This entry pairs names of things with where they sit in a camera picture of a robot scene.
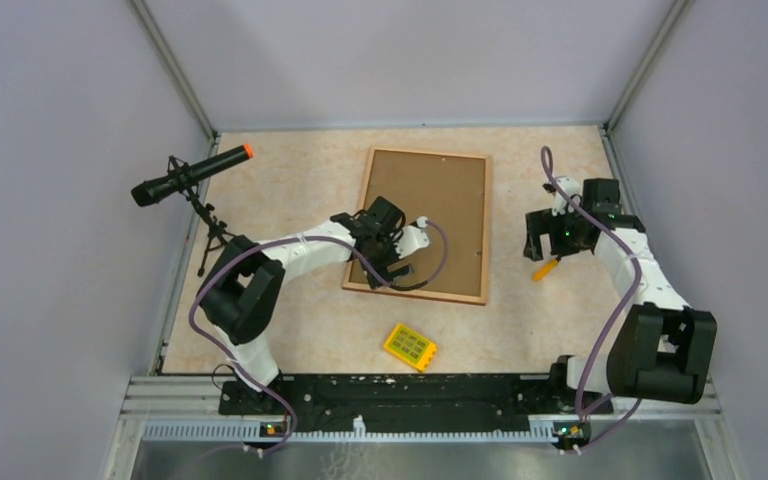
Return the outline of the yellow handled screwdriver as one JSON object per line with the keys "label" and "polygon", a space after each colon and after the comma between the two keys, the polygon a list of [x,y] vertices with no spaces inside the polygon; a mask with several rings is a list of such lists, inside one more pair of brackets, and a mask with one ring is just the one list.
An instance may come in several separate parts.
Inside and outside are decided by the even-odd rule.
{"label": "yellow handled screwdriver", "polygon": [[547,275],[549,275],[560,263],[561,258],[555,257],[551,260],[547,261],[544,265],[540,266],[532,275],[532,280],[534,282],[539,282],[543,280]]}

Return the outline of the red wooden picture frame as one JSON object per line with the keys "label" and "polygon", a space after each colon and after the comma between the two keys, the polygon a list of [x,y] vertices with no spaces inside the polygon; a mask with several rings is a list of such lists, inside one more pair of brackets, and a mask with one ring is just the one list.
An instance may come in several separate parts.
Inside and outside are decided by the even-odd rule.
{"label": "red wooden picture frame", "polygon": [[410,292],[378,288],[376,294],[484,305],[489,294],[492,161],[487,155],[453,154],[372,147],[367,156],[358,206],[369,207],[383,197],[401,209],[408,222],[426,216],[447,238],[429,230],[431,245],[394,265],[409,265],[410,274],[397,280],[409,286],[441,273]]}

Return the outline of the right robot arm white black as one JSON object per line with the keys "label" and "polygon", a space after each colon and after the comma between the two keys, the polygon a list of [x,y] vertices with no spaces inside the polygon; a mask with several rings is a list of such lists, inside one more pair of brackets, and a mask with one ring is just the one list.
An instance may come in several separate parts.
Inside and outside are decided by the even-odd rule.
{"label": "right robot arm white black", "polygon": [[693,308],[670,284],[642,221],[622,211],[619,183],[548,181],[551,207],[525,216],[523,254],[555,262],[591,252],[620,295],[591,353],[546,385],[549,404],[572,412],[599,392],[610,397],[695,404],[701,400],[717,334],[714,316]]}

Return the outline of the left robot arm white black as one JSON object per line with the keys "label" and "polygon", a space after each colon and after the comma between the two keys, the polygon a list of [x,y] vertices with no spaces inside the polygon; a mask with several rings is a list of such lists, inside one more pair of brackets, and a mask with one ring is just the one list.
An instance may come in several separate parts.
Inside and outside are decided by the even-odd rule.
{"label": "left robot arm white black", "polygon": [[195,306],[213,325],[208,340],[228,356],[245,383],[243,401],[257,413],[279,404],[280,369],[265,336],[282,287],[321,267],[357,259],[371,289],[399,290],[411,273],[407,258],[430,245],[428,220],[413,222],[383,197],[355,214],[338,213],[322,224],[283,238],[254,242],[236,236],[200,287]]}

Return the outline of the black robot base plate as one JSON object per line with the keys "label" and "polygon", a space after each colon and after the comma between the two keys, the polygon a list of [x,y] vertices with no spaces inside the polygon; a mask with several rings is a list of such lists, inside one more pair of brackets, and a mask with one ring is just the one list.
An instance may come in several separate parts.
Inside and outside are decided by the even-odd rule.
{"label": "black robot base plate", "polygon": [[347,430],[359,417],[379,433],[527,431],[540,414],[571,414],[561,374],[283,374],[267,393],[222,386],[224,416],[298,418],[298,432]]}

